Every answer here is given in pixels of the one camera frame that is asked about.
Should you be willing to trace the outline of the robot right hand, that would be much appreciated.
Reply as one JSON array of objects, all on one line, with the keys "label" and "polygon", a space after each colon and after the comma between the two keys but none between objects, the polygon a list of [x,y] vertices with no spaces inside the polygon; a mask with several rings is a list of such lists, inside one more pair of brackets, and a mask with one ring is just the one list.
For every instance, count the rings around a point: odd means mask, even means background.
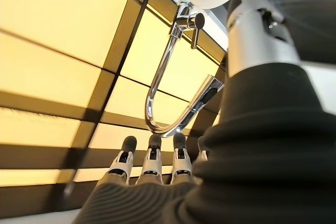
[{"label": "robot right hand", "polygon": [[282,13],[231,0],[219,123],[202,180],[123,186],[110,172],[75,223],[335,223],[335,116],[323,110]]}]

